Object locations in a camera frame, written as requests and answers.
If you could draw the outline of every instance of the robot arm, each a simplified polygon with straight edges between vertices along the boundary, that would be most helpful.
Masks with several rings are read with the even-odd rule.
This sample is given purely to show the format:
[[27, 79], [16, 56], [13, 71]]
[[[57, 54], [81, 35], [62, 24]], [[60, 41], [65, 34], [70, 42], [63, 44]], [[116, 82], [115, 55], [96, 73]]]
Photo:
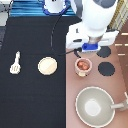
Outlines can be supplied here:
[[69, 26], [66, 48], [82, 47], [82, 52], [88, 52], [113, 44], [118, 31], [106, 30], [115, 13], [117, 2], [118, 0], [71, 0], [72, 9], [82, 22]]

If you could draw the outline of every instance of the white bowl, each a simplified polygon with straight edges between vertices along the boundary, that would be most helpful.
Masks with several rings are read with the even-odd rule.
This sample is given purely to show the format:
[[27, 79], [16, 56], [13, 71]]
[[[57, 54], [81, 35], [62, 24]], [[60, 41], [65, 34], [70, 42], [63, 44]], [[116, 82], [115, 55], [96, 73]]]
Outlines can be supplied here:
[[104, 127], [114, 118], [112, 97], [99, 87], [87, 87], [76, 98], [76, 112], [80, 119], [91, 127]]

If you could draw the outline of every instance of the gray surface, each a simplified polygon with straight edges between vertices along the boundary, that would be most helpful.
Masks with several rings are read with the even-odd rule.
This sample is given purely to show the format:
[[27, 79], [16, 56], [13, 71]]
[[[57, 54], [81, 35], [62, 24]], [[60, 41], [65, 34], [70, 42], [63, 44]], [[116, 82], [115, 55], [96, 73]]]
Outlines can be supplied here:
[[103, 8], [110, 8], [115, 4], [116, 0], [93, 0], [93, 1]]
[[0, 11], [5, 10], [5, 8], [8, 9], [8, 7], [9, 7], [9, 4], [4, 4], [4, 5], [3, 5], [3, 4], [0, 2]]
[[82, 11], [83, 11], [83, 5], [82, 5], [82, 0], [74, 0], [76, 7], [77, 7], [77, 12], [76, 15], [81, 19], [82, 18]]
[[6, 25], [7, 18], [8, 18], [8, 13], [7, 12], [0, 13], [0, 26], [5, 26]]

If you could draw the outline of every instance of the black table surface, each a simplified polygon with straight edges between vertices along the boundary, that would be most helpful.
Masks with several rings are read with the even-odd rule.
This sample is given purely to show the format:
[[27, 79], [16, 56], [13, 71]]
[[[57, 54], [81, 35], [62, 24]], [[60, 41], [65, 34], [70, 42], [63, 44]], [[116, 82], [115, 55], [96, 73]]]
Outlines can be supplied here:
[[[55, 17], [10, 17], [0, 51], [0, 128], [66, 128], [66, 59], [56, 56], [50, 47]], [[68, 26], [79, 22], [62, 17], [53, 47], [65, 52]], [[9, 72], [15, 54], [20, 51], [21, 72]], [[53, 57], [57, 71], [42, 75], [37, 68], [44, 57]]]

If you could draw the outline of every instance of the pink surface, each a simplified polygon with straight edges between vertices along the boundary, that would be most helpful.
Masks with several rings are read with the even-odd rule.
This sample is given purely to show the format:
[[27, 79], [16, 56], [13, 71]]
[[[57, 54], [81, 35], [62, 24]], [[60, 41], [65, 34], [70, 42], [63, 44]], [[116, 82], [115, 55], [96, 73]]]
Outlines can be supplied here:
[[[106, 90], [115, 103], [125, 100], [126, 87], [117, 51], [115, 46], [110, 48], [112, 54], [109, 57], [101, 58], [95, 55], [90, 58], [92, 71], [84, 78], [75, 73], [74, 65], [77, 57], [73, 53], [66, 56], [66, 128], [90, 128], [80, 120], [75, 110], [75, 100], [78, 93], [88, 86], [98, 86]], [[115, 73], [110, 77], [102, 76], [98, 71], [98, 65], [105, 61], [112, 63], [115, 67]], [[105, 128], [128, 128], [128, 110], [123, 112], [117, 110], [113, 121]]]

